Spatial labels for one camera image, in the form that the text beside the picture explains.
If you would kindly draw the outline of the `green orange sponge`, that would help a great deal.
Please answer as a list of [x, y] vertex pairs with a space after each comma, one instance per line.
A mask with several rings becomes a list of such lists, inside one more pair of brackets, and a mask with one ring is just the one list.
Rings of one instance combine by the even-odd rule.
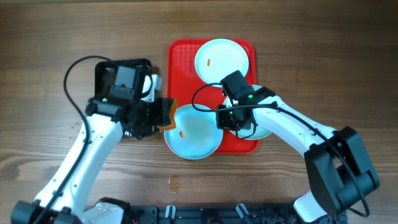
[[178, 100], [175, 98], [160, 99], [159, 130], [167, 131], [176, 128], [175, 113], [178, 108]]

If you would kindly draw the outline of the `pale blue plate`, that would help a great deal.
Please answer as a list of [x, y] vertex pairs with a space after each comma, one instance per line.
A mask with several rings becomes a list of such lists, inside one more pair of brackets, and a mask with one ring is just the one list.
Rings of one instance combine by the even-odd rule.
[[261, 126], [256, 126], [251, 123], [250, 129], [241, 129], [239, 131], [230, 130], [230, 133], [235, 135], [237, 138], [244, 138], [247, 140], [258, 140], [268, 136], [271, 131]]
[[164, 132], [169, 149], [184, 159], [202, 159], [216, 151], [223, 131], [216, 126], [216, 114], [203, 105], [184, 105], [175, 113], [176, 128]]
[[229, 39], [213, 39], [198, 49], [194, 64], [203, 82], [219, 83], [237, 70], [245, 77], [249, 70], [249, 57], [237, 42]]

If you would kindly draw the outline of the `pale blue plate top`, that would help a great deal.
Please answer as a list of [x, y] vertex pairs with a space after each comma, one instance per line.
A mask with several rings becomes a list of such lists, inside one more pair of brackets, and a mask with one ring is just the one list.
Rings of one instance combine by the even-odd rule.
[[237, 42], [229, 39], [213, 39], [198, 49], [194, 64], [203, 82], [219, 83], [237, 70], [245, 77], [249, 70], [249, 57]]

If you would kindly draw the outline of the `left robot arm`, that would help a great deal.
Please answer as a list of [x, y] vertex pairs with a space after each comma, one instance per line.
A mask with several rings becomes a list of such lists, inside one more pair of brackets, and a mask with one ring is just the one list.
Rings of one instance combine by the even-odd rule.
[[95, 95], [82, 113], [75, 143], [52, 180], [32, 203], [18, 202], [12, 223], [86, 223], [99, 215], [103, 223], [121, 223], [124, 202], [108, 202], [97, 212], [85, 210], [88, 194], [111, 150], [123, 137], [142, 139], [157, 129], [175, 128], [178, 101], [158, 98], [160, 79], [149, 66], [111, 67], [96, 72]]

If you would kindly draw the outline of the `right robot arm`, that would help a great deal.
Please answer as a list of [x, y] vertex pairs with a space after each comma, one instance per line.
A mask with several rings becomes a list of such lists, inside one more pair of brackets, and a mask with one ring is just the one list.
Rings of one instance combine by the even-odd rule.
[[217, 107], [218, 128], [235, 133], [268, 129], [304, 158], [310, 190], [293, 202], [301, 221], [337, 217], [357, 202], [365, 209], [362, 216], [369, 216], [365, 197], [380, 182], [357, 131], [349, 126], [336, 130], [304, 116], [272, 90], [254, 89], [240, 71], [227, 75], [220, 84], [230, 103]]

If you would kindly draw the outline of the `red plastic tray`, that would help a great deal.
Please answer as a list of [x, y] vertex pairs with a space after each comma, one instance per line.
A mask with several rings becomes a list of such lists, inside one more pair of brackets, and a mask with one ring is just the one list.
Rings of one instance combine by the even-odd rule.
[[[169, 46], [167, 65], [166, 96], [176, 98], [178, 105], [190, 105], [192, 96], [199, 87], [206, 83], [198, 76], [194, 59], [198, 49], [206, 42], [213, 39], [178, 39]], [[231, 39], [239, 44], [249, 59], [246, 81], [257, 84], [255, 50], [247, 40]], [[226, 97], [218, 87], [207, 87], [195, 98], [195, 103], [215, 109], [222, 104]], [[259, 146], [259, 140], [238, 139], [230, 131], [223, 131], [223, 140], [215, 154], [250, 154]]]

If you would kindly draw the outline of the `black rectangular water tray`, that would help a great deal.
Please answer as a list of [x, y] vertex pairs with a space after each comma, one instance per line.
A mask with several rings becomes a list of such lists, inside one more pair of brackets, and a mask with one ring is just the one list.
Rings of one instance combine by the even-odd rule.
[[95, 66], [95, 93], [86, 106], [86, 114], [101, 114], [120, 123], [123, 137], [123, 119], [126, 108], [134, 100], [141, 100], [145, 77], [152, 75], [148, 59], [116, 60], [100, 62]]

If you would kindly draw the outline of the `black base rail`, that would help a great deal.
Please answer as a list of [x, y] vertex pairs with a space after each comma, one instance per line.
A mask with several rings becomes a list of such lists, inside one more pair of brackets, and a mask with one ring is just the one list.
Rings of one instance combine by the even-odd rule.
[[124, 223], [138, 224], [185, 224], [185, 223], [262, 223], [262, 224], [299, 224], [301, 218], [288, 204], [266, 204], [249, 206], [214, 207], [166, 207], [132, 206]]

